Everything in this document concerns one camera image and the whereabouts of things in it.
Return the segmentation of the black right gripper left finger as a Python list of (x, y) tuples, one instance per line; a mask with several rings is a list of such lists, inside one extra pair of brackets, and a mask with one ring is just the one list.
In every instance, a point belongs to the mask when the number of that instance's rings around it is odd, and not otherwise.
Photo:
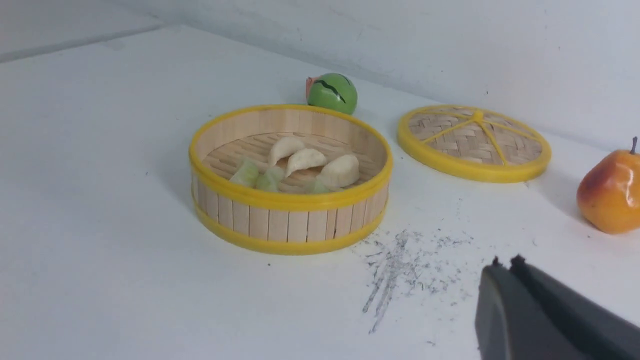
[(481, 272), (475, 332), (483, 360), (585, 360), (498, 257)]

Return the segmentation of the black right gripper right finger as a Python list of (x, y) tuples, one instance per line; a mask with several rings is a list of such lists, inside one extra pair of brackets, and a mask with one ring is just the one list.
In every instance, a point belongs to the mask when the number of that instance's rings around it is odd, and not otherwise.
[(521, 255), (510, 260), (509, 272), (586, 360), (639, 358), (639, 326), (528, 264)]

